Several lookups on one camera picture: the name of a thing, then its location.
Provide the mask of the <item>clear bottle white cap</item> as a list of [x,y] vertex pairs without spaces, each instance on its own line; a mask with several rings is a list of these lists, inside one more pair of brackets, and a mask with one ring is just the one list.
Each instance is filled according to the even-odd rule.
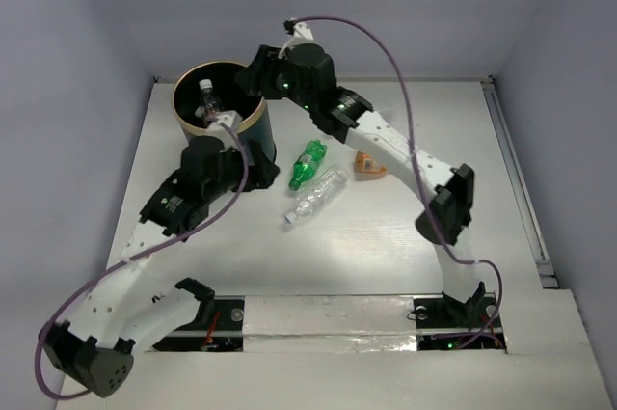
[[345,189],[348,180],[349,175],[341,166],[330,167],[295,198],[283,216],[284,223],[293,226],[314,216]]

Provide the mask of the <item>small orange bottle barcode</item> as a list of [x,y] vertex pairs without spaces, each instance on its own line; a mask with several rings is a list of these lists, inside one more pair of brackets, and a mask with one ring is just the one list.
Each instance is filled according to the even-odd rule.
[[354,158],[354,172],[358,179],[378,179],[388,174],[388,170],[369,154],[357,151]]

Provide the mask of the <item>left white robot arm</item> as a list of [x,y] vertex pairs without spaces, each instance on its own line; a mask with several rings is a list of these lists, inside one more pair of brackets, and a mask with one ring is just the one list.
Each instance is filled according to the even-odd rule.
[[119,261],[78,290],[69,316],[54,314],[40,332],[40,354],[101,398],[118,391],[138,351],[178,328],[204,330],[216,321],[215,291],[183,276],[166,278],[162,253],[218,220],[209,209],[232,192],[269,188],[280,169],[255,139],[225,146],[216,137],[193,138],[180,166],[142,208]]

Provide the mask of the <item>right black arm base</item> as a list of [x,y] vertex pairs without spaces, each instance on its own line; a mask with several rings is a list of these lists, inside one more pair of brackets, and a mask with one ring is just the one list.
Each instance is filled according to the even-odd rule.
[[466,303],[444,293],[417,297],[406,318],[416,326],[419,351],[506,349],[496,296],[483,283]]

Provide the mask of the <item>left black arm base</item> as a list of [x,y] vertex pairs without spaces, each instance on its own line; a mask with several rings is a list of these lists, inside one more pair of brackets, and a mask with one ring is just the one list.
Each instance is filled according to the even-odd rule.
[[186,278],[175,285],[199,302],[194,319],[152,348],[158,352],[240,352],[243,350],[245,298],[218,297],[201,282]]

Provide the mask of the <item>clear crushed bottle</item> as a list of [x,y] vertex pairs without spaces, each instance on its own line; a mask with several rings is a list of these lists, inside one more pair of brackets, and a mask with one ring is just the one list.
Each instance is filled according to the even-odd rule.
[[195,111],[195,116],[199,118],[204,127],[208,127],[220,112],[224,110],[223,102],[216,95],[212,81],[202,79],[199,81],[200,103]]

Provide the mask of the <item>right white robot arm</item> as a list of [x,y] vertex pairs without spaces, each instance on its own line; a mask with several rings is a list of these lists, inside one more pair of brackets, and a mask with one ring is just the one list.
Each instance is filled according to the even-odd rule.
[[380,162],[426,205],[415,226],[435,247],[443,312],[451,323],[471,326],[486,294],[469,244],[474,170],[412,146],[368,100],[337,83],[332,58],[315,43],[284,51],[262,45],[234,80],[248,96],[287,98],[305,109],[319,130]]

